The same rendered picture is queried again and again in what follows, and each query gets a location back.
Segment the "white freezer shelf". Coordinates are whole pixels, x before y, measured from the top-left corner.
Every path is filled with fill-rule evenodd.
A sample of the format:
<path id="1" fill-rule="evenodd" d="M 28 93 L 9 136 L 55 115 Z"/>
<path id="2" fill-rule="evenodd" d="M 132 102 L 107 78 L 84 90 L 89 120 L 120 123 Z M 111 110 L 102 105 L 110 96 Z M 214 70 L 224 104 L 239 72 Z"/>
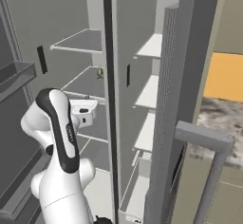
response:
<path id="1" fill-rule="evenodd" d="M 134 147 L 139 150 L 151 152 L 153 149 L 153 138 L 155 128 L 155 114 L 148 113 L 136 139 Z"/>
<path id="2" fill-rule="evenodd" d="M 134 105 L 155 109 L 157 107 L 158 88 L 159 77 L 151 75 L 141 93 L 136 98 Z"/>
<path id="3" fill-rule="evenodd" d="M 135 58 L 143 56 L 159 59 L 161 54 L 161 44 L 162 35 L 154 33 L 148 39 L 148 41 L 138 50 L 138 52 L 135 54 Z"/>

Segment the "beige base cupboards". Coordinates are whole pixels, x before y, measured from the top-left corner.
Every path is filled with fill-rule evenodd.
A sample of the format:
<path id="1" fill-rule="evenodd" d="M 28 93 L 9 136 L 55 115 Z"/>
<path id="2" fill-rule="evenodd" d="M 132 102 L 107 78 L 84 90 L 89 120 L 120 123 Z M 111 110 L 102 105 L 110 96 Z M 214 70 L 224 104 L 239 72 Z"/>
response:
<path id="1" fill-rule="evenodd" d="M 184 161 L 172 224 L 193 224 L 211 162 Z M 243 170 L 225 166 L 203 224 L 243 224 Z"/>

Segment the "grey ribbed fridge door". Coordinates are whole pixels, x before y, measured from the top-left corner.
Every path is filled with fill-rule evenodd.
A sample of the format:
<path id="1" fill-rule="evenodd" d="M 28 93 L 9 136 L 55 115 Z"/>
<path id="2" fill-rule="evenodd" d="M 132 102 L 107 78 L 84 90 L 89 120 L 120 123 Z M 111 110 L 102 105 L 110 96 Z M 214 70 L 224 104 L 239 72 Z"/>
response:
<path id="1" fill-rule="evenodd" d="M 165 7 L 156 121 L 143 224 L 170 224 L 187 143 L 175 137 L 193 120 L 217 0 L 178 0 Z"/>

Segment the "white freezer drawer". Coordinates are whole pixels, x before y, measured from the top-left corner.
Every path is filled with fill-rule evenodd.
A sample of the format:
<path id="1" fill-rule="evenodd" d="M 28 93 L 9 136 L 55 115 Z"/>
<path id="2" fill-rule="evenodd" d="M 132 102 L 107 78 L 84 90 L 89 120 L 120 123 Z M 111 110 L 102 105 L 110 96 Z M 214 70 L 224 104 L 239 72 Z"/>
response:
<path id="1" fill-rule="evenodd" d="M 145 196 L 149 188 L 152 154 L 142 153 L 136 161 L 119 208 L 120 224 L 143 224 Z"/>

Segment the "grey fridge shelf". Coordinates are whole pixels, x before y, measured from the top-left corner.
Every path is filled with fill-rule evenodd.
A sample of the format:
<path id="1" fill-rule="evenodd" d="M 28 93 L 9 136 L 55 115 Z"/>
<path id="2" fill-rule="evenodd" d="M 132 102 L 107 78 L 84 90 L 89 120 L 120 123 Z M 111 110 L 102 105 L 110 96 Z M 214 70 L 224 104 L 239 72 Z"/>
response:
<path id="1" fill-rule="evenodd" d="M 98 29 L 85 28 L 51 45 L 50 49 L 102 53 L 102 32 Z"/>
<path id="2" fill-rule="evenodd" d="M 93 99 L 105 103 L 104 78 L 96 66 L 89 66 L 66 84 L 62 90 L 70 99 Z"/>
<path id="3" fill-rule="evenodd" d="M 106 124 L 94 122 L 90 126 L 79 128 L 77 141 L 81 152 L 106 145 L 108 143 Z"/>

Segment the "beige wall cupboard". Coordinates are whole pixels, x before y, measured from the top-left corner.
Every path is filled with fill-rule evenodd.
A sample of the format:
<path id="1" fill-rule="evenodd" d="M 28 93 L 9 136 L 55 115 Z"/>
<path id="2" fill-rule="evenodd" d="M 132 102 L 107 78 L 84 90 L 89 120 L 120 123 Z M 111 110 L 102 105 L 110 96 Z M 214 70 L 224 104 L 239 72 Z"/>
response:
<path id="1" fill-rule="evenodd" d="M 243 54 L 243 0 L 225 0 L 216 35 L 215 51 Z"/>

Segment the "grey fridge door with bin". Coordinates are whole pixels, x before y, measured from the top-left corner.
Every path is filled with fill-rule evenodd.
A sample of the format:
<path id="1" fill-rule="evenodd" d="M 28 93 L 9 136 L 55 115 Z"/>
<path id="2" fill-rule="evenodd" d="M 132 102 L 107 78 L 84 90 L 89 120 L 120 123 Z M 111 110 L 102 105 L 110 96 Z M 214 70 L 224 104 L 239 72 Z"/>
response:
<path id="1" fill-rule="evenodd" d="M 8 1 L 0 0 L 0 68 L 16 61 L 33 63 L 23 59 Z M 0 103 L 0 224 L 37 224 L 41 213 L 30 183 L 47 157 L 20 125 L 33 101 L 29 83 Z"/>

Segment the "grey door bin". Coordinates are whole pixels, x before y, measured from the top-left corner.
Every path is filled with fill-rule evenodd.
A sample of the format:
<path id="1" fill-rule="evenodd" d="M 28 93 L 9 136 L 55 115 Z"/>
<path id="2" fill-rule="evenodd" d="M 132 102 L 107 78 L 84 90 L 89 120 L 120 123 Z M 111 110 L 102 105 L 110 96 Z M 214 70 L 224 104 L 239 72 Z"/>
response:
<path id="1" fill-rule="evenodd" d="M 0 103 L 36 77 L 34 63 L 12 62 L 0 68 Z"/>

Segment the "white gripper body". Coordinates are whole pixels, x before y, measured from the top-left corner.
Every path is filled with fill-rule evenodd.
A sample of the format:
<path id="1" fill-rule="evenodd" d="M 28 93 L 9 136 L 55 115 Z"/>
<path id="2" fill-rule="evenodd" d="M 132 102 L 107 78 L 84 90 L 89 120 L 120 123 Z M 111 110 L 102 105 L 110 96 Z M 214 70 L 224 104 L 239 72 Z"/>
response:
<path id="1" fill-rule="evenodd" d="M 91 113 L 93 117 L 97 115 L 97 100 L 70 100 L 71 112 L 73 114 Z"/>

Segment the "grey side-by-side fridge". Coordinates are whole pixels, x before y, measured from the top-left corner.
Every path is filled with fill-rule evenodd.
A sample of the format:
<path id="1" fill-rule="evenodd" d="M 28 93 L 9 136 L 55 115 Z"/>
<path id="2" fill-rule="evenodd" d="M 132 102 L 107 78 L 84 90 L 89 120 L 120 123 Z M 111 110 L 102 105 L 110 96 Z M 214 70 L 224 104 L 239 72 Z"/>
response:
<path id="1" fill-rule="evenodd" d="M 122 198 L 137 158 L 146 152 L 134 145 L 147 114 L 156 121 L 157 110 L 134 103 L 150 76 L 159 77 L 160 58 L 135 54 L 154 33 L 162 35 L 165 7 L 178 0 L 7 1 L 21 55 L 35 64 L 33 101 L 44 88 L 63 91 L 89 66 L 103 68 L 105 103 L 98 102 L 95 117 L 82 115 L 81 121 L 82 128 L 106 124 L 108 143 L 80 153 L 97 169 L 85 192 L 91 210 L 120 224 Z M 85 28 L 102 32 L 102 53 L 50 49 Z"/>

